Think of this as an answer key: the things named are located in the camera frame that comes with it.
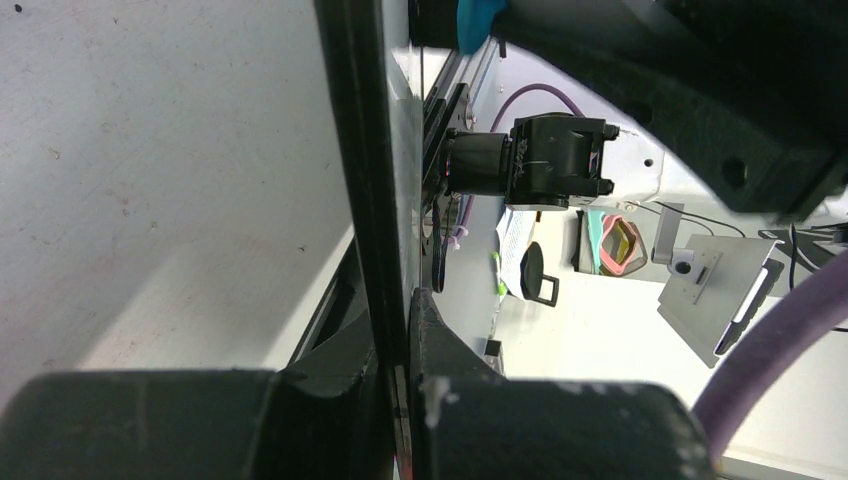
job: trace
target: scratched white surface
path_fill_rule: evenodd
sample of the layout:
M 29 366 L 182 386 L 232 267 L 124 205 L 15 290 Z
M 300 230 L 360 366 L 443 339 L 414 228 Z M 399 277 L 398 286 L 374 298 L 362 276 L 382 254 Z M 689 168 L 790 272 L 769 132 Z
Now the scratched white surface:
M 0 408 L 280 367 L 352 238 L 308 0 L 0 5 Z

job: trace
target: metal plate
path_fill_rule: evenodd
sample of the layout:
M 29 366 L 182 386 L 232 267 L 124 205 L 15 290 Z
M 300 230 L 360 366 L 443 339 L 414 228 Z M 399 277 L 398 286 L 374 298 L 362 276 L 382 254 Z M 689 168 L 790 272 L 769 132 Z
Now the metal plate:
M 671 277 L 660 294 L 657 311 L 708 366 L 728 324 L 746 303 L 773 240 L 693 235 L 686 248 L 711 270 L 703 285 Z

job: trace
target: blue tape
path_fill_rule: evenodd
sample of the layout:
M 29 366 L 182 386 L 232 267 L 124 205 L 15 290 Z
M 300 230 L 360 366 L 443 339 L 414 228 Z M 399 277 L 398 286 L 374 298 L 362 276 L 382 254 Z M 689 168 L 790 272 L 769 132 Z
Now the blue tape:
M 506 0 L 459 0 L 456 34 L 459 53 L 471 55 L 489 37 L 495 15 L 506 8 Z

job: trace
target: black handle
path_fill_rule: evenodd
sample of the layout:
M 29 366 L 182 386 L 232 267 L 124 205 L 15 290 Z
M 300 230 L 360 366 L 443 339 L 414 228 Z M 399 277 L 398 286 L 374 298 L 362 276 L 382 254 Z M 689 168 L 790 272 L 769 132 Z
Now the black handle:
M 531 298 L 529 300 L 533 300 L 534 302 L 539 302 L 542 305 L 547 305 L 549 307 L 556 307 L 556 300 L 559 297 L 559 279 L 556 277 L 552 277 L 550 275 L 542 274 L 542 280 L 547 280 L 553 284 L 553 291 L 551 292 L 551 299 L 545 300 L 542 297 Z

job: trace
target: white paper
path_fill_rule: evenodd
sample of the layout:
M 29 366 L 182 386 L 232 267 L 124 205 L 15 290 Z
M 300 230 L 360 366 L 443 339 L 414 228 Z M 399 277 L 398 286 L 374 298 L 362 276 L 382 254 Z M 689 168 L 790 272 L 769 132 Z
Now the white paper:
M 521 259 L 530 244 L 535 221 L 536 212 L 515 212 L 507 209 L 496 228 L 501 242 L 501 281 L 517 298 L 524 298 L 521 292 Z

